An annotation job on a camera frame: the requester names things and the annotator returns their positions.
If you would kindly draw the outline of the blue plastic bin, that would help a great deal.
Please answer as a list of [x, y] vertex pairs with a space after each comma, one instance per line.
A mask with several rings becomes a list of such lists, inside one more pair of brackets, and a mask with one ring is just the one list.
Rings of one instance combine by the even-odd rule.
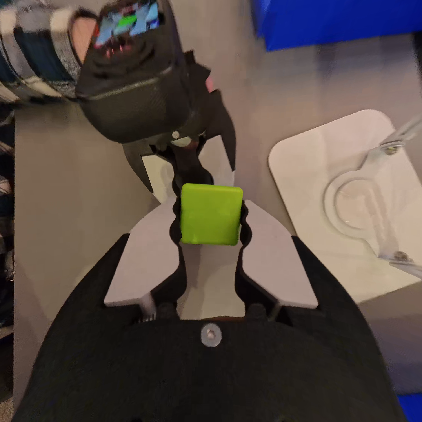
[[267, 51], [421, 31], [420, 0], [253, 0]]
[[398, 400], [407, 421], [422, 421], [422, 393], [398, 395]]

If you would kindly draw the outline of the green cube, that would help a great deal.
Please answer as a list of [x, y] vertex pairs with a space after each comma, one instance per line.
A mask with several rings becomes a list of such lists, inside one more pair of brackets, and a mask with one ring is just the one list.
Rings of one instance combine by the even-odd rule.
[[243, 190], [239, 187], [184, 184], [181, 190], [181, 242], [237, 245], [242, 203]]

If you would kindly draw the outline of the person's left forearm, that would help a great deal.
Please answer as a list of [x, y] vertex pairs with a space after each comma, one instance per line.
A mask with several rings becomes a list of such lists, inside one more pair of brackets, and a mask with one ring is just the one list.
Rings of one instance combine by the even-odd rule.
[[47, 1], [1, 1], [2, 102], [76, 98], [82, 64], [71, 29], [83, 17], [96, 16], [81, 7], [58, 8]]

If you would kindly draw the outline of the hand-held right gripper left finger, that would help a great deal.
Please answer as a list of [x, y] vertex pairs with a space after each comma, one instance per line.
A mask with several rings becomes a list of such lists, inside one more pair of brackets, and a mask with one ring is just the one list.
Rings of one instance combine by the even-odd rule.
[[177, 303], [187, 288], [180, 246], [180, 201], [162, 203], [130, 231], [104, 298], [107, 307], [138, 305], [144, 320], [161, 304]]

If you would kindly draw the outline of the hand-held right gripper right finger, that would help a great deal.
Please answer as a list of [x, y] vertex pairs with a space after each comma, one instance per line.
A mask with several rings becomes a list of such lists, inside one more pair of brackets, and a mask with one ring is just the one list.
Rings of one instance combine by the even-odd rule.
[[245, 313], [255, 304], [269, 319], [283, 307], [315, 310], [318, 300], [290, 232], [250, 200], [242, 203], [241, 248], [235, 270], [235, 292]]

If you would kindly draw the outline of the grey desk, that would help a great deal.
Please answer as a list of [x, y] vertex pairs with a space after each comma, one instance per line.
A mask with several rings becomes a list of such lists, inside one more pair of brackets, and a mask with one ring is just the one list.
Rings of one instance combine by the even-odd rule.
[[[248, 1], [172, 1], [182, 45], [210, 67], [234, 121], [235, 181], [295, 229], [270, 173], [272, 147], [335, 119], [375, 109], [396, 127], [421, 113], [416, 34], [266, 52]], [[78, 282], [158, 202], [121, 146], [76, 103], [16, 113], [14, 411], [34, 360]]]

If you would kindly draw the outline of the person's left hand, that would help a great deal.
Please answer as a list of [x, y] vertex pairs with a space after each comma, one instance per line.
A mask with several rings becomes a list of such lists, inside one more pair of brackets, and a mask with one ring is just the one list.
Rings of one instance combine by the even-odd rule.
[[96, 24], [97, 17], [95, 15], [72, 17], [69, 29], [69, 42], [71, 52], [79, 66], [82, 66], [86, 59]]

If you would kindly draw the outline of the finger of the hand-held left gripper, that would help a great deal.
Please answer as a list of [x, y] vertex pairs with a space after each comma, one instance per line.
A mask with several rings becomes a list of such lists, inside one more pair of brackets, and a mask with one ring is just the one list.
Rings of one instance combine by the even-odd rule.
[[159, 155], [148, 155], [142, 157], [149, 182], [152, 187], [152, 194], [160, 203], [166, 203], [175, 198], [173, 190], [174, 170], [169, 161]]
[[199, 162], [212, 176], [214, 185], [233, 187], [235, 171], [230, 162], [220, 135], [207, 140], [198, 154]]

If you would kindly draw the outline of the wooden board document stand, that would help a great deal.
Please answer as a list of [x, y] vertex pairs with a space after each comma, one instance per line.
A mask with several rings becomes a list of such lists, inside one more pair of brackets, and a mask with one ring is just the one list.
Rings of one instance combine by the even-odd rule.
[[277, 143], [268, 165], [298, 237], [355, 302], [421, 281], [421, 181], [396, 131], [359, 111]]

